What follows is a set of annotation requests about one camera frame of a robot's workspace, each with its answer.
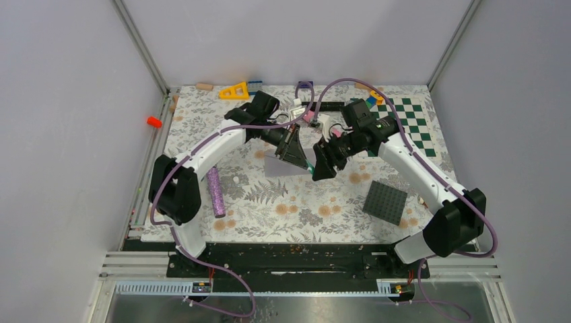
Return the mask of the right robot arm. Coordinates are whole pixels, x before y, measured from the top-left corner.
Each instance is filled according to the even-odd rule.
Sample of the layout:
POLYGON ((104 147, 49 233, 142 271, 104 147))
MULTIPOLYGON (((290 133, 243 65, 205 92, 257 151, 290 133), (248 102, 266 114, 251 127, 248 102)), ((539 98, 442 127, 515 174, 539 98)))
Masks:
POLYGON ((341 113, 350 130, 338 137, 322 137, 314 144, 316 164, 312 179, 336 177, 350 157, 367 151, 394 167, 432 214, 421 232, 393 246, 386 259, 392 276, 405 276, 413 262, 422 258, 447 257, 483 233, 485 195, 477 188, 466 190, 439 170, 401 130, 399 119, 377 118, 363 100, 344 106, 341 113))

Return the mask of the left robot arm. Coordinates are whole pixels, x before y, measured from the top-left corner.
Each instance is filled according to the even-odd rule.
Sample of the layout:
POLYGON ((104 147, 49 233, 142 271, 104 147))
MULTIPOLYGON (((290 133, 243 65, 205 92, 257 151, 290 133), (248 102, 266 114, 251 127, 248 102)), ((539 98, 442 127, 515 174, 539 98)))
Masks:
POLYGON ((209 267, 208 257, 202 254, 206 242, 195 218, 202 205, 200 182, 221 159, 251 139, 260 139, 276 146, 280 160, 304 170, 308 168, 298 142, 297 122, 310 109, 304 108, 296 118, 278 124, 273 114, 279 105, 277 98, 258 91, 251 102, 229 110, 220 125, 189 151, 176 157, 160 155, 155 160, 148 199, 151 213, 160 213, 164 220, 151 216, 150 221, 170 228, 176 249, 185 255, 183 268, 190 275, 199 277, 209 267))

